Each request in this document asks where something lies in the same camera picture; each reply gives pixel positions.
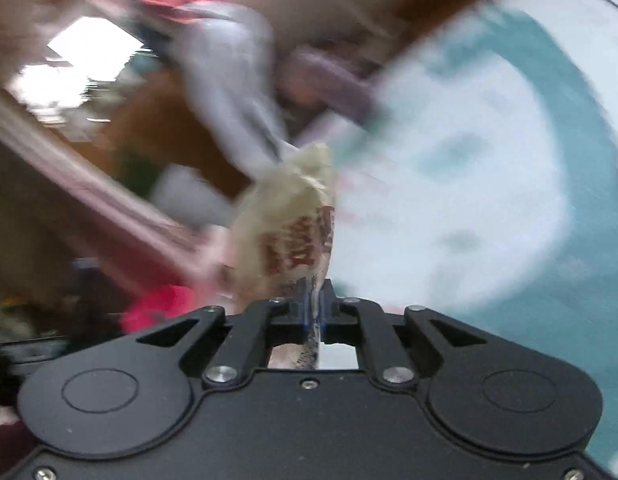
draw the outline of snack package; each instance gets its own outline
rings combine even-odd
[[[300,278],[313,290],[308,342],[276,347],[270,367],[315,367],[317,294],[331,256],[333,208],[333,170],[325,144],[309,144],[289,156],[254,183],[237,206],[231,246],[238,307],[290,296]]]

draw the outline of screw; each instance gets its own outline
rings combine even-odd
[[[318,387],[318,384],[320,383],[315,379],[306,379],[300,383],[305,390],[314,390]]]
[[[569,469],[563,477],[564,480],[585,480],[585,474],[580,469]]]
[[[383,379],[388,383],[393,384],[408,383],[414,377],[415,375],[413,371],[409,370],[409,368],[405,368],[404,366],[392,366],[383,372]]]
[[[33,478],[35,480],[56,480],[56,473],[48,467],[41,467],[40,469],[36,469]]]
[[[207,368],[205,377],[214,383],[228,383],[238,377],[238,371],[225,365],[212,366]]]

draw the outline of bright light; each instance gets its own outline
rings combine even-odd
[[[141,46],[140,41],[112,22],[86,16],[49,42],[51,50],[97,81],[114,81]]]

